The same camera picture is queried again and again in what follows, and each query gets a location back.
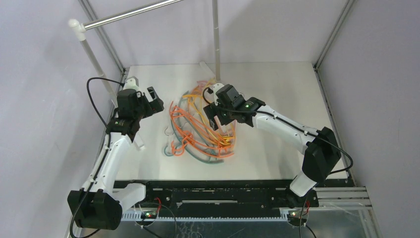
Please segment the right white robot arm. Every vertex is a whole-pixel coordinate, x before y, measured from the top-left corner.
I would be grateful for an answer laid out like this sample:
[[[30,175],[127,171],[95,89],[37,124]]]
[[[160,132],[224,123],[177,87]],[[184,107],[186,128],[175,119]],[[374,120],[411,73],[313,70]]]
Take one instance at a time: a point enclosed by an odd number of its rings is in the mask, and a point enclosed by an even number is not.
[[[316,129],[295,122],[260,99],[245,99],[231,84],[214,84],[202,95],[206,93],[213,95],[213,102],[204,98],[207,105],[203,108],[213,130],[236,121],[279,136],[304,156],[301,170],[286,192],[290,205],[300,206],[313,187],[335,173],[343,151],[330,128]]]

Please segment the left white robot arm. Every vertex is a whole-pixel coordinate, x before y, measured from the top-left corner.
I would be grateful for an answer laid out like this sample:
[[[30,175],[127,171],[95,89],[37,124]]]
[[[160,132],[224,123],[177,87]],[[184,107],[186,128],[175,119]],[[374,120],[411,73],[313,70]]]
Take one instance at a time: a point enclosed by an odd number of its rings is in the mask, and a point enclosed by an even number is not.
[[[136,203],[153,204],[155,194],[145,185],[127,185],[113,194],[122,160],[130,147],[143,146],[138,135],[140,120],[164,110],[163,101],[153,87],[146,92],[138,86],[125,87],[117,94],[118,107],[106,126],[104,145],[87,180],[79,190],[70,191],[67,202],[73,215],[72,224],[79,228],[115,230],[122,214]]]

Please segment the yellow-orange plastic hanger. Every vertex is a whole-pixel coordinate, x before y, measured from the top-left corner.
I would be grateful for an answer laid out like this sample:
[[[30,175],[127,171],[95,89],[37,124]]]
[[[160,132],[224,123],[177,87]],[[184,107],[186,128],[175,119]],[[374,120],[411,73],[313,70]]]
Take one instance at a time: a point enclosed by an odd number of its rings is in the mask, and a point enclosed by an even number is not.
[[[206,132],[204,131],[204,125],[203,125],[203,123],[202,123],[202,121],[201,121],[201,119],[199,118],[199,114],[195,111],[195,108],[194,108],[194,104],[192,103],[192,102],[190,102],[188,99],[188,97],[190,96],[190,92],[189,91],[187,91],[183,96],[182,96],[182,98],[181,99],[185,99],[186,100],[186,104],[187,104],[187,109],[186,109],[186,112],[192,117],[192,119],[193,119],[193,122],[192,122],[192,124],[194,125],[194,128],[196,128],[197,129],[197,131],[198,131],[198,134],[200,135],[200,136],[202,136],[203,137],[203,140],[205,141],[205,142],[207,142],[207,143],[209,143],[210,145],[212,145],[212,146],[214,146],[214,147],[216,147],[216,148],[226,148],[226,149],[233,149],[234,148],[234,146],[235,146],[235,140],[236,140],[236,138],[234,139],[234,144],[232,144],[232,145],[230,145],[230,146],[225,146],[225,145],[219,145],[219,144],[216,144],[214,141],[212,141],[212,140],[210,140],[209,138],[208,138],[208,135],[206,134]]]

